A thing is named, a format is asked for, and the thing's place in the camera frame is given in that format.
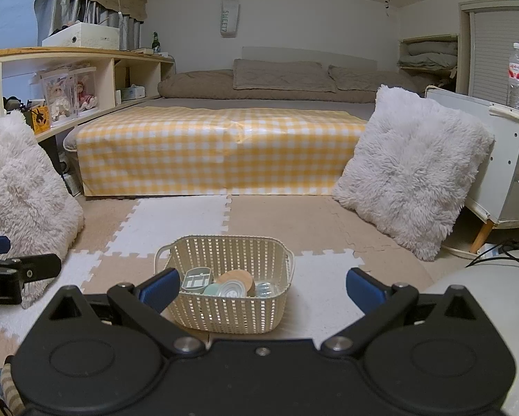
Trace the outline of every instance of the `bed headboard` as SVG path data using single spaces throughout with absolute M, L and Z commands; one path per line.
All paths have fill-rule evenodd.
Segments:
M 323 64 L 325 68 L 332 64 L 338 67 L 357 69 L 361 72 L 373 72 L 377 70 L 377 61 L 373 59 L 297 48 L 242 47 L 242 59 L 272 62 L 315 61 Z

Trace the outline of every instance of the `bottle label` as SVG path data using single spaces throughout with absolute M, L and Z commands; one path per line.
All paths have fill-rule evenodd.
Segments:
M 511 62 L 510 66 L 508 67 L 508 75 L 510 78 L 516 78 L 519 80 L 519 64 Z

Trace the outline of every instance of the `shutter door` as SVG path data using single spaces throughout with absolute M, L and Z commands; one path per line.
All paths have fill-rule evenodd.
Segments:
M 505 104 L 508 58 L 519 42 L 519 10 L 471 12 L 470 92 L 472 97 Z

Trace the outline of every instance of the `white foam tile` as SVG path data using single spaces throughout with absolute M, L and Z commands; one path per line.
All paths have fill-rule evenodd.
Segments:
M 364 264 L 354 251 L 324 251 L 323 255 L 303 252 L 296 257 L 296 268 L 281 323 L 263 335 L 242 338 L 311 338 L 319 348 L 331 335 L 357 321 L 363 312 L 346 294 L 346 274 L 351 267 Z M 240 336 L 212 334 L 212 338 Z
M 116 238 L 108 243 L 106 255 L 119 253 L 139 257 L 155 254 L 163 245 L 190 234 L 222 234 L 229 211 L 227 196 L 142 198 L 128 219 L 121 223 Z
M 69 252 L 63 261 L 62 270 L 45 291 L 44 296 L 26 310 L 21 305 L 0 305 L 0 331 L 5 329 L 6 335 L 11 338 L 19 337 L 19 343 L 38 319 L 38 316 L 48 305 L 51 298 L 61 286 L 76 285 L 80 287 L 92 276 L 91 270 L 99 263 L 101 253 Z

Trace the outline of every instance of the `basket handle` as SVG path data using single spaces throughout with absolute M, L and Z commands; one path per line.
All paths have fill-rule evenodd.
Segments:
M 156 253 L 155 255 L 155 258 L 153 259 L 153 270 L 154 270 L 154 274 L 158 274 L 160 273 L 161 271 L 158 270 L 158 261 L 159 261 L 159 257 L 164 253 L 166 252 L 167 250 L 171 250 L 171 248 L 173 248 L 173 246 L 175 245 L 175 242 L 173 242 L 173 244 L 169 244 L 169 245 L 164 245 L 163 247 L 161 247 L 158 252 Z
M 292 282 L 292 277 L 294 277 L 295 258 L 294 258 L 294 254 L 292 253 L 292 251 L 290 251 L 286 245 L 282 244 L 282 246 L 283 246 L 284 252 L 288 255 L 288 264 L 289 264 L 290 270 L 291 270 L 290 276 L 288 278 L 288 284 L 290 285 Z

